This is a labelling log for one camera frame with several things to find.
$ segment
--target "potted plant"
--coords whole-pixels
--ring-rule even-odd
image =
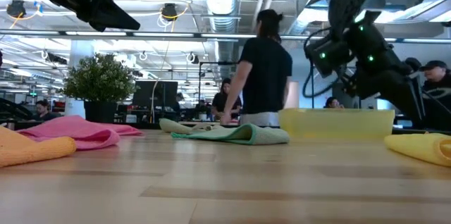
[[[117,102],[135,91],[132,70],[112,54],[81,59],[64,83],[62,93],[83,100],[86,120],[98,123],[113,123]]]

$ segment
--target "green plant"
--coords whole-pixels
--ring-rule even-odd
[[[95,54],[80,60],[64,79],[67,97],[83,101],[116,102],[135,91],[132,70],[114,60],[114,55]]]

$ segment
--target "computer monitor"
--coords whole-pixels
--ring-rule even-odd
[[[125,104],[118,105],[118,113],[127,113],[128,106]]]
[[[139,87],[133,94],[132,105],[150,107],[152,105],[152,90],[154,80],[137,80],[135,84]],[[177,103],[178,82],[158,81],[154,93],[154,106],[173,107]]]

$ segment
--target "black cable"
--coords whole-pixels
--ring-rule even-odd
[[[441,101],[438,101],[435,97],[433,97],[431,94],[429,94],[426,90],[422,89],[421,91],[423,92],[423,94],[428,96],[432,101],[435,102],[435,104],[439,105],[442,109],[444,109],[451,116],[451,111],[444,104],[442,104]]]
[[[309,42],[309,40],[310,40],[314,35],[317,35],[318,33],[321,33],[321,32],[325,32],[325,31],[327,31],[327,30],[330,30],[330,27],[323,28],[323,29],[321,29],[321,30],[317,30],[317,31],[311,33],[311,34],[307,37],[307,39],[305,39],[305,42],[304,42],[304,53],[305,53],[306,55],[307,55],[307,52],[306,52],[306,50],[307,50],[307,43]],[[310,60],[310,71],[309,71],[309,75],[307,76],[307,79],[304,81],[304,85],[302,86],[302,95],[303,95],[304,97],[306,97],[306,98],[314,98],[314,97],[320,96],[320,95],[326,93],[327,91],[329,91],[330,89],[332,89],[333,85],[335,85],[335,84],[340,80],[340,78],[341,78],[342,75],[339,75],[339,74],[338,74],[338,75],[337,75],[337,78],[336,78],[332,83],[330,83],[327,87],[325,87],[325,88],[322,89],[321,91],[315,93],[315,92],[314,92],[314,88],[313,88],[313,81],[314,81],[314,78],[313,78],[314,64],[313,64],[313,61],[311,60],[311,58],[308,58],[308,59]],[[311,90],[311,94],[307,94],[307,85],[309,84],[310,79],[311,79],[312,90]]]

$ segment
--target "pink cloth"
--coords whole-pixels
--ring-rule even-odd
[[[42,123],[20,134],[41,142],[55,137],[71,137],[78,150],[100,149],[119,142],[121,135],[141,135],[142,133],[129,125],[112,125],[92,123],[80,116],[64,116]]]

